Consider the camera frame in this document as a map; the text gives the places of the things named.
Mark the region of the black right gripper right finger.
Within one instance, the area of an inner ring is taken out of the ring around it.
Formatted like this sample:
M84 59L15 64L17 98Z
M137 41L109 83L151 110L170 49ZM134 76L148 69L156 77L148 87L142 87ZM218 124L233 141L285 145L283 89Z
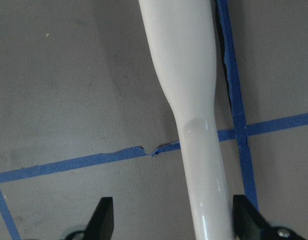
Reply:
M302 240L285 226L272 226L245 195L233 196L234 232L240 240Z

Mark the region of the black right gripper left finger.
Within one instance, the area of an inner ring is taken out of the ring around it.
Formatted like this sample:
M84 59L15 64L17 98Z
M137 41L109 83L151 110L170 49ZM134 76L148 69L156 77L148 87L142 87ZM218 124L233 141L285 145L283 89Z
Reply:
M86 228L69 233L65 240L111 240L114 232L114 204L111 196L102 197Z

